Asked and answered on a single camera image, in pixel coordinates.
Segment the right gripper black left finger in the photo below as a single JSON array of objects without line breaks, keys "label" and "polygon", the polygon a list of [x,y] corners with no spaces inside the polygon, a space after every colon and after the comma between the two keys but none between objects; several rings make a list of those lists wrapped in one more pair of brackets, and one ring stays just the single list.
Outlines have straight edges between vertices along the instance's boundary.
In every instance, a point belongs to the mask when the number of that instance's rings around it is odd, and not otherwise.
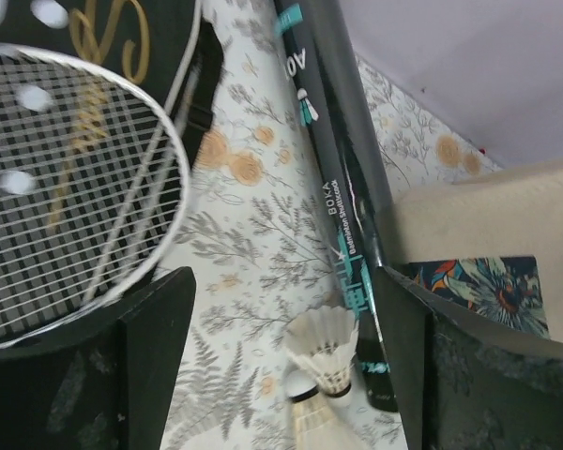
[{"label": "right gripper black left finger", "polygon": [[158,449],[196,294],[180,267],[0,349],[0,449]]}]

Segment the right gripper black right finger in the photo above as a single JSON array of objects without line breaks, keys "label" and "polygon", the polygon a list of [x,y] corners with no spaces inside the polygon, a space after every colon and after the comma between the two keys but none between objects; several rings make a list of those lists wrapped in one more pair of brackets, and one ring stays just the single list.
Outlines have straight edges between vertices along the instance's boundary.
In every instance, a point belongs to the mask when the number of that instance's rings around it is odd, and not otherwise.
[{"label": "right gripper black right finger", "polygon": [[410,449],[563,449],[563,343],[513,330],[390,267],[374,277]]}]

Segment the white feather shuttlecock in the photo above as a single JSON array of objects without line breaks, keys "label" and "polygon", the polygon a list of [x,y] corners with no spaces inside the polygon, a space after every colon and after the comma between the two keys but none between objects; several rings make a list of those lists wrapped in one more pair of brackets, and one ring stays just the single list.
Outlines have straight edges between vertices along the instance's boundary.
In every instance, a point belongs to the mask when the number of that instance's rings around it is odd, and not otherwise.
[{"label": "white feather shuttlecock", "polygon": [[286,375],[284,392],[290,404],[296,449],[357,450],[367,444],[334,412],[318,385],[304,371]]},{"label": "white feather shuttlecock", "polygon": [[338,407],[350,404],[358,319],[344,307],[321,306],[298,314],[285,329],[282,346],[290,361],[307,372]]}]

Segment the black teal shuttlecock tube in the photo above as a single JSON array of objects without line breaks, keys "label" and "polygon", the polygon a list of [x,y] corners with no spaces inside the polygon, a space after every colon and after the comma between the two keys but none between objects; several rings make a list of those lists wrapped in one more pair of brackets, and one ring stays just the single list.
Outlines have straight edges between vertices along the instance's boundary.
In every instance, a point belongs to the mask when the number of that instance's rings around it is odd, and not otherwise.
[{"label": "black teal shuttlecock tube", "polygon": [[273,33],[297,119],[320,172],[324,230],[344,305],[359,321],[358,369],[377,410],[398,410],[376,318],[373,275],[386,264],[375,225],[391,199],[358,65],[336,1],[277,1]]}]

